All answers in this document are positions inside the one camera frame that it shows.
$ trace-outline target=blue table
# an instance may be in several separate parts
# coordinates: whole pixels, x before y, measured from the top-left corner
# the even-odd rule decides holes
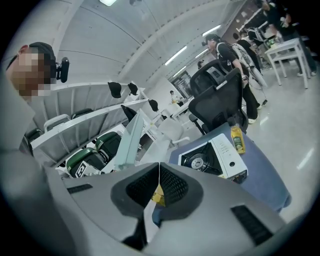
[[[228,123],[225,123],[188,145],[174,150],[171,153],[169,163],[177,165],[181,153],[199,146],[219,134],[224,134],[232,143],[230,127]],[[291,203],[289,191],[274,166],[257,145],[245,134],[243,134],[243,139],[245,153],[241,155],[241,158],[248,168],[248,177],[241,184],[241,187],[274,211],[280,212],[282,208]]]

